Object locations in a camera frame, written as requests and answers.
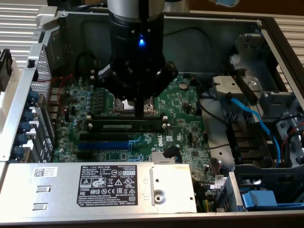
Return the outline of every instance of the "blue led light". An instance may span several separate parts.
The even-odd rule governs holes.
[[[140,39],[139,46],[144,47],[145,45],[146,45],[146,43],[144,42],[144,40]]]

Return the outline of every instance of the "capacitor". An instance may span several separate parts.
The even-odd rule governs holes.
[[[72,106],[71,115],[76,115],[76,106]]]
[[[77,119],[77,118],[74,118],[74,119],[73,119],[72,125],[73,125],[73,128],[74,128],[74,129],[76,129],[76,128],[78,127],[78,126],[77,126],[77,125],[78,125],[78,119]]]
[[[205,172],[205,173],[208,172],[208,171],[209,171],[209,168],[210,168],[209,165],[206,165],[206,166],[205,166],[205,169],[204,169],[204,172]]]
[[[65,108],[65,121],[66,121],[66,122],[70,122],[70,121],[69,121],[68,108]]]

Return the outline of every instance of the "white surface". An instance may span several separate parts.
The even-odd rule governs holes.
[[[10,49],[19,68],[26,66],[30,47],[38,42],[35,19],[46,5],[47,0],[0,0],[0,50]]]

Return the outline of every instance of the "barcode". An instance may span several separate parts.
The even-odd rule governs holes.
[[[45,169],[35,169],[34,177],[43,177]]]

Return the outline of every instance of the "motherboard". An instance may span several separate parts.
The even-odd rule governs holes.
[[[162,155],[175,145],[193,178],[213,180],[196,88],[183,76],[145,103],[144,120],[133,117],[132,103],[83,78],[60,94],[65,108],[57,118],[53,162],[178,163],[178,158]]]

